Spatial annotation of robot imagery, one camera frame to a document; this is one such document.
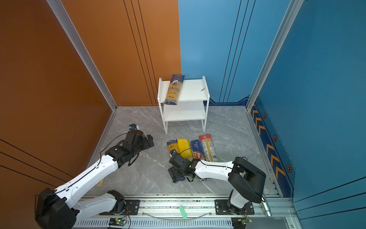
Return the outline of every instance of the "orange wall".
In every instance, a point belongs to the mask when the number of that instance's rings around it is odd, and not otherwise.
[[[34,195],[85,169],[111,110],[46,1],[0,21],[0,139],[30,154],[0,141],[1,228],[39,228]]]
[[[178,0],[62,0],[119,106],[157,105],[181,73]]]

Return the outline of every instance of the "white shelf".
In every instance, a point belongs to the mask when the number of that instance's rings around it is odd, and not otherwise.
[[[158,97],[160,97],[160,101],[163,103],[167,96],[168,87],[170,81],[161,81],[160,82],[160,93]],[[187,101],[206,101],[207,100],[207,87],[205,85],[205,81],[203,79],[199,80],[183,80],[182,89],[180,90],[180,94],[178,97],[178,102],[187,102]]]
[[[179,102],[177,105],[164,105],[164,121],[186,121],[205,119],[203,101]]]
[[[207,113],[210,93],[207,88],[206,78],[199,80],[183,80],[183,85],[178,96],[177,105],[164,105],[170,81],[159,79],[158,104],[165,134],[168,134],[168,122],[201,120],[203,132],[206,131]]]

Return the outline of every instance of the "green sponge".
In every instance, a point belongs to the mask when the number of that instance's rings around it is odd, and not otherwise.
[[[182,216],[183,216],[183,219],[186,219],[186,218],[187,218],[187,214],[186,214],[186,212],[184,211],[183,205],[179,206],[179,210],[180,210],[180,213],[181,213],[181,214],[182,214]]]

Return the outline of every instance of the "black stripe on wall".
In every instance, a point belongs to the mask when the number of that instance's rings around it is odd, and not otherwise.
[[[145,25],[144,25],[144,23],[143,23],[143,18],[142,18],[142,13],[141,13],[140,0],[138,0],[137,2],[138,2],[139,10],[140,10],[140,15],[141,15],[141,21],[142,21],[143,32],[145,33],[146,44],[147,44],[147,51],[148,51],[149,56],[150,56],[151,68],[152,68],[152,70],[153,70],[153,76],[154,76],[154,80],[155,80],[155,87],[156,87],[156,91],[158,91],[158,83],[157,83],[156,78],[155,78],[153,61],[151,60],[151,54],[150,54],[150,48],[149,48],[149,42],[147,41]]]
[[[136,51],[137,51],[137,54],[138,54],[138,58],[139,58],[139,60],[140,60],[140,64],[141,64],[141,69],[142,69],[142,72],[143,72],[143,76],[144,76],[144,78],[145,78],[145,83],[146,83],[147,91],[148,91],[148,93],[149,93],[150,102],[151,102],[151,105],[153,106],[153,101],[151,100],[151,95],[150,95],[149,86],[147,85],[145,72],[144,72],[143,67],[142,67],[142,62],[141,62],[140,54],[139,54],[139,52],[138,52],[137,43],[136,43],[136,39],[135,39],[135,35],[134,35],[134,31],[132,30],[132,25],[131,25],[130,17],[129,17],[128,12],[127,12],[127,7],[126,7],[126,2],[125,2],[125,0],[123,0],[123,3],[124,3],[124,7],[125,7],[125,9],[126,9],[128,22],[130,23],[132,36],[134,37],[135,46],[136,46]]]
[[[242,34],[243,24],[244,24],[245,16],[246,16],[246,14],[247,14],[248,4],[249,4],[249,1],[247,2],[247,7],[245,8],[244,17],[243,17],[243,22],[242,22],[242,26],[241,26],[241,28],[240,28],[240,33],[239,33],[239,37],[238,37],[238,42],[236,43],[236,48],[235,48],[235,53],[234,53],[234,59],[232,60],[232,63],[231,63],[231,68],[230,68],[230,73],[229,73],[228,83],[227,83],[227,85],[226,85],[225,95],[224,95],[224,98],[223,98],[224,100],[225,100],[226,92],[227,92],[227,90],[228,90],[228,85],[229,85],[229,82],[230,82],[230,75],[231,75],[232,67],[233,67],[233,65],[234,65],[235,56],[236,56],[236,51],[237,51],[237,49],[238,49],[238,45],[239,45],[240,35]]]
[[[246,30],[246,32],[245,32],[245,36],[244,36],[244,40],[243,40],[243,44],[242,44],[242,49],[240,50],[239,59],[238,59],[238,62],[236,63],[236,68],[235,68],[234,76],[233,76],[233,78],[232,78],[232,82],[231,82],[231,86],[230,86],[230,91],[229,91],[229,95],[228,95],[228,98],[227,98],[226,102],[228,102],[228,101],[229,101],[229,96],[230,96],[231,88],[232,88],[232,85],[233,85],[233,83],[234,83],[234,78],[235,78],[236,70],[237,70],[237,68],[238,68],[238,64],[239,64],[239,61],[240,61],[240,56],[241,56],[241,54],[242,54],[242,50],[243,50],[243,46],[244,46],[244,42],[245,42],[245,38],[247,37],[247,32],[248,32],[248,28],[249,28],[249,24],[250,24],[251,16],[252,16],[252,14],[253,14],[253,10],[254,10],[254,6],[255,6],[255,2],[256,2],[256,0],[254,1],[253,9],[252,9],[252,12],[251,12],[251,14],[250,14],[250,18],[249,18],[249,22],[248,22],[247,30]]]
[[[324,193],[324,192],[328,192],[328,191],[330,191],[330,190],[333,190],[333,189],[336,189],[336,188],[339,188],[339,187],[342,187],[342,186],[345,186],[345,185],[351,184],[351,183],[353,183],[353,182],[356,182],[356,181],[359,181],[359,180],[362,180],[362,179],[365,179],[365,178],[366,178],[366,177],[362,177],[362,178],[360,178],[360,179],[356,179],[356,180],[354,180],[354,181],[351,181],[351,182],[345,183],[345,184],[343,184],[343,185],[340,185],[340,186],[337,186],[337,187],[334,187],[334,188],[331,188],[331,189],[325,190],[325,191],[323,191],[323,192],[319,192],[319,193],[314,194],[314,195],[312,195],[312,196],[308,196],[308,197],[303,198],[303,199],[301,199],[301,200],[297,200],[297,201],[295,201],[294,203],[299,202],[299,201],[302,201],[302,200],[305,200],[305,199],[307,199],[307,198],[310,198],[310,197],[313,197],[313,196],[316,196],[316,195],[319,195],[319,194],[322,194],[322,193]]]
[[[12,145],[12,144],[10,144],[10,143],[8,143],[7,141],[4,141],[3,139],[0,139],[0,140],[1,140],[2,142],[4,142],[4,143],[6,143],[6,144],[8,144],[8,145],[10,145],[10,146],[12,146],[12,147],[14,147],[14,148],[16,148],[17,150],[20,150],[20,151],[22,151],[23,153],[25,153],[25,154],[27,154],[27,155],[29,155],[29,156],[31,156],[31,157],[33,157],[33,158],[35,158],[35,159],[37,159],[37,160],[39,160],[39,161],[43,162],[43,163],[45,163],[46,165],[49,165],[49,166],[51,166],[52,168],[57,169],[58,171],[63,172],[64,174],[69,175],[70,177],[74,178],[74,177],[73,177],[73,176],[71,176],[70,174],[67,174],[67,173],[65,173],[64,171],[62,171],[62,170],[60,170],[60,169],[58,169],[58,168],[56,168],[56,167],[54,167],[54,166],[52,166],[52,165],[48,164],[47,162],[44,162],[44,161],[42,161],[41,159],[39,159],[39,158],[37,158],[37,157],[35,157],[35,156],[33,156],[33,155],[31,155],[31,154],[27,153],[26,151],[24,151],[24,150],[22,150],[22,149],[19,149],[18,147],[14,146],[14,145]]]
[[[227,63],[226,63],[226,68],[225,68],[225,73],[224,73],[223,84],[222,84],[222,86],[221,86],[221,92],[220,92],[219,102],[220,102],[220,100],[221,100],[221,94],[222,94],[222,92],[223,92],[223,87],[224,87],[224,82],[225,82],[226,70],[227,70],[227,68],[228,68],[228,63],[229,63],[229,57],[230,57],[230,52],[231,52],[232,42],[233,42],[233,40],[234,40],[234,34],[235,34],[236,24],[237,24],[237,22],[238,22],[238,17],[239,17],[239,11],[240,11],[240,6],[241,6],[241,4],[242,4],[242,0],[240,0],[239,9],[238,9],[238,15],[236,16],[236,21],[235,21],[234,32],[232,33],[231,45],[230,45],[230,50],[229,50],[229,55],[228,55],[228,61],[227,61]]]
[[[328,214],[324,214],[324,215],[317,215],[317,216],[307,217],[307,218],[303,218],[303,219],[311,219],[311,218],[316,218],[316,217],[320,217],[320,216],[333,215],[333,214],[338,214],[338,213],[343,213],[343,212],[348,212],[348,211],[356,211],[356,210],[365,209],[365,208],[366,207],[360,207],[360,208],[355,208],[355,209],[350,209],[350,210],[345,210],[345,211],[338,211],[338,212],[334,212],[334,213],[328,213]]]
[[[131,0],[131,5],[132,5],[132,10],[133,10],[133,12],[134,12],[134,16],[135,16],[135,22],[136,22],[136,26],[137,26],[137,32],[138,32],[138,35],[139,35],[139,37],[140,37],[140,42],[141,42],[141,47],[142,47],[142,53],[143,53],[143,56],[144,56],[144,58],[145,58],[145,63],[146,63],[146,68],[147,68],[147,73],[149,74],[149,79],[150,79],[151,89],[153,90],[153,96],[154,96],[154,98],[156,98],[157,96],[155,96],[155,93],[154,93],[154,87],[153,87],[153,83],[152,83],[152,81],[151,81],[150,71],[149,71],[149,67],[148,67],[148,65],[147,65],[147,60],[146,60],[145,50],[143,49],[143,44],[142,44],[141,34],[140,34],[140,30],[139,30],[139,28],[138,28],[137,18],[136,18],[135,9],[134,9],[134,5],[133,5],[133,3],[132,3],[132,0]]]
[[[47,183],[47,182],[41,181],[41,180],[39,180],[39,179],[37,179],[37,178],[34,178],[34,177],[31,177],[31,176],[25,175],[24,173],[21,173],[21,172],[15,171],[15,170],[10,169],[10,168],[8,168],[8,167],[2,166],[2,165],[0,165],[0,166],[1,166],[1,167],[3,167],[3,168],[6,168],[6,169],[8,169],[8,170],[11,170],[11,171],[13,171],[13,172],[16,172],[16,173],[22,174],[22,175],[24,175],[24,176],[26,176],[26,177],[32,178],[32,179],[34,179],[34,180],[40,181],[40,182],[42,182],[42,183],[45,183],[45,184],[51,185],[51,186],[53,186],[53,187],[55,187],[55,188],[56,188],[56,187],[58,187],[58,186],[55,186],[55,185],[49,184],[49,183]]]
[[[340,201],[340,200],[345,200],[345,199],[348,199],[348,198],[351,198],[351,197],[355,197],[355,196],[360,196],[360,195],[363,195],[363,194],[366,194],[366,192],[363,192],[363,193],[360,193],[360,194],[356,194],[356,195],[353,195],[353,196],[348,196],[348,197],[341,198],[341,199],[338,199],[338,200],[329,201],[329,202],[326,202],[324,204],[318,204],[318,205],[315,205],[315,206],[312,206],[312,207],[307,207],[307,208],[304,208],[304,209],[301,209],[301,210],[297,210],[297,211],[302,211],[302,210],[306,210],[306,209],[309,209],[309,208],[318,207],[318,206],[321,206],[321,205],[325,205],[325,204],[337,202],[337,201]]]
[[[3,153],[3,152],[1,152],[1,151],[0,151],[0,153],[2,153],[2,154],[6,155],[6,156],[8,156],[8,157],[10,157],[10,158],[12,158],[12,159],[14,159],[14,160],[17,160],[17,161],[19,161],[19,162],[21,162],[21,163],[23,163],[23,164],[26,164],[26,165],[28,165],[28,166],[30,166],[30,167],[32,167],[32,168],[35,168],[35,169],[37,169],[37,170],[39,170],[39,171],[41,171],[41,172],[43,172],[43,173],[45,173],[45,174],[48,174],[48,175],[50,175],[50,176],[52,176],[52,177],[54,177],[54,178],[57,178],[57,179],[59,179],[59,180],[64,181],[63,179],[60,179],[60,178],[58,178],[58,177],[56,177],[56,176],[54,176],[54,175],[52,175],[52,174],[49,174],[49,173],[47,173],[47,172],[45,172],[45,171],[43,171],[43,170],[41,170],[41,169],[38,169],[38,168],[36,168],[36,167],[34,167],[34,166],[30,165],[30,164],[27,164],[27,163],[25,163],[25,162],[23,162],[23,161],[21,161],[21,160],[18,160],[18,159],[14,158],[14,157],[12,157],[12,156],[10,156],[10,155],[7,155],[6,153]]]

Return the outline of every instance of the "shelf board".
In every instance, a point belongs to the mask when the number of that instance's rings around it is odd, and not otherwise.
[[[170,81],[162,81],[160,84],[160,101],[163,103],[167,97]],[[182,89],[178,97],[178,102],[187,101],[207,101],[207,88],[203,79],[183,80]]]
[[[164,105],[163,115],[166,122],[204,120],[205,106],[203,101],[178,102],[177,105]]]

